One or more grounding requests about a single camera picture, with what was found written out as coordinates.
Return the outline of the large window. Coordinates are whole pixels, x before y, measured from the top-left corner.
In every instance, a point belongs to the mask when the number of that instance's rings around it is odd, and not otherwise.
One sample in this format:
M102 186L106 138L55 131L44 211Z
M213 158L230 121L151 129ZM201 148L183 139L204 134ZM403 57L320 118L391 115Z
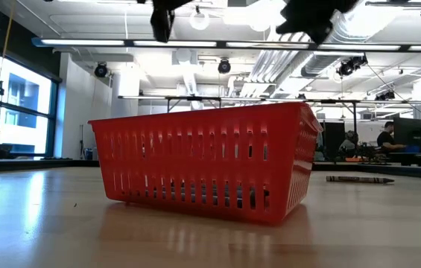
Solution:
M53 153L58 84L0 58L0 149L31 158Z

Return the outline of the red plastic basket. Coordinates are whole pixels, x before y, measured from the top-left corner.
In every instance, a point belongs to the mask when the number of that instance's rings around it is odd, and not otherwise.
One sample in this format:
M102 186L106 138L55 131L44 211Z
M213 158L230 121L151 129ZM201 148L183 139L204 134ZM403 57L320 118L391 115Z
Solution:
M305 103L91 122L108 198L277 225L305 198L322 128Z

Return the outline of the white ceiling conduit bundle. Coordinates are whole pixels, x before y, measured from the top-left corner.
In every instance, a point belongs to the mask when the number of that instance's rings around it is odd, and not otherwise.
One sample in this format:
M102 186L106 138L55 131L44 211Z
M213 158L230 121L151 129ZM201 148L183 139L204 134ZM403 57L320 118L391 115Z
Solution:
M264 86L269 86L275 83L278 76L283 73L288 64L299 53L299 51L269 51L263 50L250 72L249 82L246 86L250 88L247 90L247 97L259 97L265 91Z

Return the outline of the person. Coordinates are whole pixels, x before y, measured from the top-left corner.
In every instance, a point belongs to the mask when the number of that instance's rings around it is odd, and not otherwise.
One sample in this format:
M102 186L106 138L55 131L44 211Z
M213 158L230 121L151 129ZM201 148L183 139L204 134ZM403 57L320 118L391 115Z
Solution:
M358 146L358 134L357 132L353 130L349 130L347 133L345 133L345 139L341 143L338 150L340 152L343 152L343 151L347 152L350 150L355 150L357 146Z
M377 138L377 145L380 147L381 151L384 153L390 153L393 151L398 151L405 149L404 144L397 144L393 138L394 132L394 123L388 121L384 125L383 131L379 134Z

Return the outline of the silver round ceiling duct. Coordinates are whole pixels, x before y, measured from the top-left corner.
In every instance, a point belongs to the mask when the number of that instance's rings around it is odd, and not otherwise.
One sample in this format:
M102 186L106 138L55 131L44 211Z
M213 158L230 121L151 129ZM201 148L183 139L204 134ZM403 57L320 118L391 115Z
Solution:
M351 30L350 25L356 22L356 13L361 11L366 0L356 0L355 6L347 13L336 11L330 22L333 23L333 29L325 42L329 43L352 43L363 42L367 36L357 33L357 30ZM337 56L316 55L313 53L308 58L306 64L301 68L303 77L316 77L321 74L327 67L338 59Z

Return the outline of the black aluminium rig frame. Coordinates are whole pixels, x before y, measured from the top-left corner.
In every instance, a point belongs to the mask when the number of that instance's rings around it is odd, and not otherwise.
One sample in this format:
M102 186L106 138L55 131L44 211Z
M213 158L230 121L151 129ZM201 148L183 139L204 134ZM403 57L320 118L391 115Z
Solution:
M0 172L19 170L38 170L51 168L98 168L98 161L87 160L29 160L29 159L0 159ZM318 162L312 165L313 171L362 172L380 173L394 176L421 178L421 167L395 165L369 165L354 163Z

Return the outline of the overhead LED light bar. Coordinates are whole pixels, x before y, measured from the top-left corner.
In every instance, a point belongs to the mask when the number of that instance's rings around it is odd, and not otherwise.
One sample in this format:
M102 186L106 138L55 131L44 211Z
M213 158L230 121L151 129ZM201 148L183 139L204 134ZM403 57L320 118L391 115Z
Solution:
M421 53L421 44L266 42L266 41L188 41L158 42L144 39L43 39L31 40L36 47L85 48L211 48L269 51L343 51L374 53Z

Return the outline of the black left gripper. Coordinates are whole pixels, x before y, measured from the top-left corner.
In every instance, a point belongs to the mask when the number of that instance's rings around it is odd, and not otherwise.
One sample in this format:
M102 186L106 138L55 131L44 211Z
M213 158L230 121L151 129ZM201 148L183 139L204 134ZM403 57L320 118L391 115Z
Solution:
M138 4L152 1L151 27L153 37L157 42L167 43L175 19L175 10L193 0L137 0Z

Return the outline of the round ceiling lamp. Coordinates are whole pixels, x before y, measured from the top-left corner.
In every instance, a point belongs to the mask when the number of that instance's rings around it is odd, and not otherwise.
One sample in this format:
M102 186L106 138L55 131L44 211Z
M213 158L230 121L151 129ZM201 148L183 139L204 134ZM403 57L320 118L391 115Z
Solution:
M198 31L207 29L210 25L210 16L203 11L193 10L189 17L189 24Z

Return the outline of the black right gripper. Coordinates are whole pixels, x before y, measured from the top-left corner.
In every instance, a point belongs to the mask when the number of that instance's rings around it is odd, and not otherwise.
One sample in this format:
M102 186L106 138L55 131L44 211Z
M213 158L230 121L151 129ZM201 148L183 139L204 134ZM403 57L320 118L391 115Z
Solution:
M285 21L276 27L280 35L303 32L317 45L330 35L335 11L347 13L358 0L287 0L280 15Z

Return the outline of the black computer monitor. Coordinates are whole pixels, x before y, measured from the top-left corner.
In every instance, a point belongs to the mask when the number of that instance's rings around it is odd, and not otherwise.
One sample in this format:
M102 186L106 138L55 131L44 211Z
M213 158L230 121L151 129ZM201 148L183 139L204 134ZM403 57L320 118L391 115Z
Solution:
M397 144L421 147L421 119L395 118L394 140Z

